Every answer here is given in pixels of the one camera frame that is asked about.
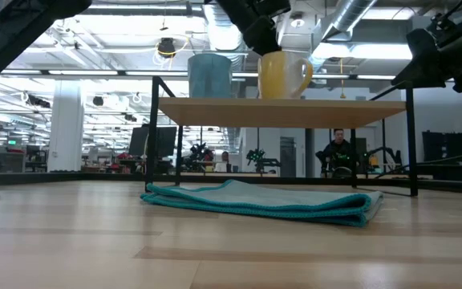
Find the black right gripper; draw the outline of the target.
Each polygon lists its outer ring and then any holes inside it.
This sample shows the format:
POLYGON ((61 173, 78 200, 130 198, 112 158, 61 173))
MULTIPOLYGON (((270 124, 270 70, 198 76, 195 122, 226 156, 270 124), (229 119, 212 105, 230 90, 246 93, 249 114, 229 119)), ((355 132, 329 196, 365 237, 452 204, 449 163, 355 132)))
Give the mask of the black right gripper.
POLYGON ((451 20, 461 7, 462 0, 449 12, 433 16, 428 31, 419 28, 407 34, 412 58, 391 85, 411 82, 413 88, 444 88, 453 78, 452 89, 462 93, 462 21, 451 20))

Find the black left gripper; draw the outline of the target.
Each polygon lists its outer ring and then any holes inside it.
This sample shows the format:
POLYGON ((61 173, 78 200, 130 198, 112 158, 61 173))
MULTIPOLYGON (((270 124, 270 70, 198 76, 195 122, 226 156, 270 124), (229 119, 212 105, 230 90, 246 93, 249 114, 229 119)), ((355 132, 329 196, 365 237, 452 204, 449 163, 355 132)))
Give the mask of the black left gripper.
POLYGON ((230 21, 244 31, 248 48, 259 55, 280 51, 273 18, 291 11, 290 0, 214 0, 230 21))

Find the yellow mug white handle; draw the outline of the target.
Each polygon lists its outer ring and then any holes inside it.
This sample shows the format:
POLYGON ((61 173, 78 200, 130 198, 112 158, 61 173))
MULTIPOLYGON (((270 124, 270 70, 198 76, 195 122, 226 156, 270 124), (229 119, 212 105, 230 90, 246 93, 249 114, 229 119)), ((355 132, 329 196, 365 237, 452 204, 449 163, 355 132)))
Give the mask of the yellow mug white handle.
POLYGON ((293 52, 275 51, 257 63, 259 96, 263 100, 300 99, 313 77, 312 63, 293 52))

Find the blue ceramic mug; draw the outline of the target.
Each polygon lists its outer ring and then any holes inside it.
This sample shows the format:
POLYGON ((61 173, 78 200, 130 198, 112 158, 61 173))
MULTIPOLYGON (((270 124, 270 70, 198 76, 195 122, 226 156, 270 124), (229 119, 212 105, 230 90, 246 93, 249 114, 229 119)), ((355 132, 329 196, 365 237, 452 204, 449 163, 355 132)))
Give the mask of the blue ceramic mug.
POLYGON ((232 62, 217 54, 198 54, 188 59, 190 98, 231 98, 232 62))

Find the black cabinet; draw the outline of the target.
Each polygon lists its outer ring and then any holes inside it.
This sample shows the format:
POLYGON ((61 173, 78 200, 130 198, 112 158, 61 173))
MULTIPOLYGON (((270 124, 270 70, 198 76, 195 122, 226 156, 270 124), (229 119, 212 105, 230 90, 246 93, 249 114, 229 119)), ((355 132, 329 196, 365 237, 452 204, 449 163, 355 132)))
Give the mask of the black cabinet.
POLYGON ((462 132, 422 132, 420 173, 435 180, 462 181, 462 132))

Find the black ceiling device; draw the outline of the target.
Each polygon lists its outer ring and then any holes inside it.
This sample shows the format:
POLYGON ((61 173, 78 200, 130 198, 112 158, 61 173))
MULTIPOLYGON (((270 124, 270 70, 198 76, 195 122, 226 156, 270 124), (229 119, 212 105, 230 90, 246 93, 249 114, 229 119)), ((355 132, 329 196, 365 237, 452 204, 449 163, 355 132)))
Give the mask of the black ceiling device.
POLYGON ((175 56, 176 48, 174 46, 173 38, 162 38, 157 46, 157 53, 159 56, 169 59, 175 56))

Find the person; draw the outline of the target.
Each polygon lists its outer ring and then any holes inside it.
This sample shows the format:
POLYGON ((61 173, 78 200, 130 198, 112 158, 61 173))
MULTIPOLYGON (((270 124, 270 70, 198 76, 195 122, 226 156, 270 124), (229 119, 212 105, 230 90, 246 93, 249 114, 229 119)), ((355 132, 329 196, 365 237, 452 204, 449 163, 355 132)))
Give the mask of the person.
POLYGON ((214 171, 217 173, 230 173, 232 171, 232 165, 229 162, 229 153, 224 151, 221 154, 221 160, 215 163, 214 171))
POLYGON ((315 153, 321 163, 322 177, 329 177, 337 168, 356 169, 359 165, 357 153, 344 137, 342 128, 334 129, 334 139, 322 150, 315 153))

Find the teal folded cloth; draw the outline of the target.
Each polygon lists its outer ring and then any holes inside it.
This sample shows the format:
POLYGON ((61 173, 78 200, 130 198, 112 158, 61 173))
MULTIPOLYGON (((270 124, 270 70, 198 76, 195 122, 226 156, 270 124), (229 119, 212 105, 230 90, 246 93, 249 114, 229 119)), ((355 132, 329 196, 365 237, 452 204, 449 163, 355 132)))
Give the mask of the teal folded cloth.
POLYGON ((273 189, 229 180, 219 186, 186 189, 147 186, 144 202, 188 210, 324 222, 364 227, 383 204, 383 193, 336 193, 273 189))

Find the white pillar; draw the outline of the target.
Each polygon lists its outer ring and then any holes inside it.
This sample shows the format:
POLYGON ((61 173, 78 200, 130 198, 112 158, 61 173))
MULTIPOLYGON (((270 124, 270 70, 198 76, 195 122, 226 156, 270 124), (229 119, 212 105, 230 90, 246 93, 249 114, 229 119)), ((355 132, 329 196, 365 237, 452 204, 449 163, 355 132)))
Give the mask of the white pillar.
POLYGON ((79 80, 57 80, 52 105, 47 170, 80 171, 86 96, 79 80))

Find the wooden shelf black metal frame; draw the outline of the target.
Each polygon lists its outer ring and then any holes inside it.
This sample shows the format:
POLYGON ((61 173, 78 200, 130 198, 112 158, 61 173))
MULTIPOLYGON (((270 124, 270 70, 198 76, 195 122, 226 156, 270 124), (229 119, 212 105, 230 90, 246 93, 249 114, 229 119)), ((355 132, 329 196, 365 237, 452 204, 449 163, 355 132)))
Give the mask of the wooden shelf black metal frame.
POLYGON ((351 136, 366 124, 400 112, 407 113, 409 181, 411 197, 419 194, 415 155, 414 90, 402 83, 371 100, 259 100, 259 99, 177 99, 159 76, 152 78, 152 106, 145 182, 153 182, 158 112, 179 126, 215 125, 256 128, 347 128, 351 136))

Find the silver ceiling duct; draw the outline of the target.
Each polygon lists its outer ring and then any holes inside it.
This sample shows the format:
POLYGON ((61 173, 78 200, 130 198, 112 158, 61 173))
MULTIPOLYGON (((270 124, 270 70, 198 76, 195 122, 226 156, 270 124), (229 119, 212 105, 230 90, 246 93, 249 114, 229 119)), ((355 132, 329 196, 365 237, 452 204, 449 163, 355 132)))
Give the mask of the silver ceiling duct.
POLYGON ((325 17, 322 40, 349 41, 354 27, 378 0, 339 0, 332 14, 325 17))

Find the black table edge rail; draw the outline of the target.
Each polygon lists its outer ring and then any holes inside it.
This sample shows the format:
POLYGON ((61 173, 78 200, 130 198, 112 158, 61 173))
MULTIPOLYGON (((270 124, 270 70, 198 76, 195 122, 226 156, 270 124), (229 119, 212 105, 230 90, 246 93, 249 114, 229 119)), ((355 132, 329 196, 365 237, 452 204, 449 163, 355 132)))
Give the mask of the black table edge rail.
MULTIPOLYGON (((240 177, 231 174, 231 179, 259 185, 350 185, 347 179, 325 178, 296 178, 296 177, 240 177)), ((141 181, 145 182, 140 174, 111 174, 111 173, 0 173, 0 185, 24 185, 33 183, 59 182, 59 181, 141 181)), ((358 179, 358 186, 390 186, 409 188, 408 179, 358 179)), ((418 189, 448 191, 462 193, 460 181, 417 181, 418 189)))

